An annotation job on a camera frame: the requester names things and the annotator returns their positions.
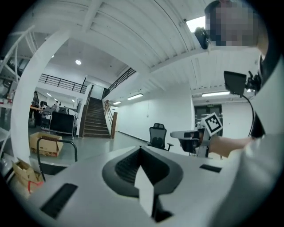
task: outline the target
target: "black mesh chair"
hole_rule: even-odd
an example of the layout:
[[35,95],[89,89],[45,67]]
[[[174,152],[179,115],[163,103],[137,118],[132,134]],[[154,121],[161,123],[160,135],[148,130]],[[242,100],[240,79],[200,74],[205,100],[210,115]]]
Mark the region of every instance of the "black mesh chair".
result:
[[[167,130],[165,129],[163,124],[155,123],[154,127],[151,127],[149,129],[150,131],[150,142],[147,142],[148,146],[159,148],[159,149],[165,149],[165,138],[167,134]],[[173,145],[168,143],[168,151],[170,150],[170,147]]]

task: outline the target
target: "fluorescent light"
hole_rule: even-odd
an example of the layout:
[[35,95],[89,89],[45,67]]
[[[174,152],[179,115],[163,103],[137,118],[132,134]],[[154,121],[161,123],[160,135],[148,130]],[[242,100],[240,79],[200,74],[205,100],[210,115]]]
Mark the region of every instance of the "fluorescent light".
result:
[[117,104],[120,104],[121,103],[121,101],[118,101],[118,102],[115,102],[113,105],[117,105]]
[[191,32],[195,32],[196,28],[205,27],[205,16],[189,20],[186,24]]
[[226,94],[230,94],[230,92],[229,91],[222,91],[222,92],[207,93],[207,94],[202,94],[202,97],[226,95]]
[[128,98],[127,100],[139,98],[139,97],[142,97],[142,96],[143,96],[142,94],[137,94],[137,95],[135,95],[135,96],[132,96],[132,97]]

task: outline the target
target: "stair railing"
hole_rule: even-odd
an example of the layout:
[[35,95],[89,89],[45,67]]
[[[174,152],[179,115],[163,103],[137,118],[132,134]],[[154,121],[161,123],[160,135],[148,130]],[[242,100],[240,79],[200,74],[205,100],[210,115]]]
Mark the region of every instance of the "stair railing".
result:
[[90,102],[90,99],[91,99],[91,93],[92,93],[93,88],[94,88],[94,85],[92,85],[92,87],[89,91],[88,97],[87,97],[86,104],[83,107],[82,116],[81,116],[81,123],[80,123],[80,130],[79,130],[79,137],[84,137],[85,121],[86,121],[86,118],[87,118],[87,111],[88,111],[89,102]]
[[72,90],[75,92],[79,92],[82,94],[85,94],[87,86],[83,84],[79,84],[79,83],[75,83],[72,82],[70,80],[65,80],[62,78],[58,78],[55,76],[50,76],[47,74],[41,74],[40,78],[39,78],[39,82],[41,83],[45,83],[48,85],[53,85],[56,87],[60,87],[60,88],[64,88],[64,89],[68,89],[68,90]]
[[105,113],[106,118],[108,118],[110,122],[110,126],[111,126],[110,138],[114,139],[115,127],[116,127],[116,121],[117,121],[117,112],[114,112],[114,114],[112,114],[110,110],[110,103],[108,100],[106,100],[104,103],[104,113]]
[[115,89],[119,84],[121,84],[123,81],[127,80],[130,76],[132,76],[136,71],[132,68],[129,68],[121,77],[119,77],[108,89],[104,90],[103,92],[103,99],[113,90]]

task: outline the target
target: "cardboard box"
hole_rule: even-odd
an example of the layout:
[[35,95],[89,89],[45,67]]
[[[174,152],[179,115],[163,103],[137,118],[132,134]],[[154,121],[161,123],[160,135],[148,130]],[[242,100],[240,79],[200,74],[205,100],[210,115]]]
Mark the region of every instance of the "cardboard box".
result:
[[[46,133],[34,133],[30,135],[30,148],[32,152],[36,153],[36,143],[41,137],[49,137],[52,139],[62,140],[62,137],[56,135],[50,135]],[[42,139],[39,142],[39,153],[45,156],[57,157],[63,147],[62,142],[49,141]]]
[[13,162],[12,165],[18,181],[28,188],[30,192],[34,192],[43,183],[41,174],[35,172],[33,168],[23,160],[19,159],[17,163]]

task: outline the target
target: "staircase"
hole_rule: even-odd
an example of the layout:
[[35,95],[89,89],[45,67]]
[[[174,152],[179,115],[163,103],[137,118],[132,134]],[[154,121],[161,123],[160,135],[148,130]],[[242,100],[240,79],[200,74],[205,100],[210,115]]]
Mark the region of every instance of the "staircase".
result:
[[110,138],[103,111],[103,103],[99,99],[90,98],[85,121],[84,137]]

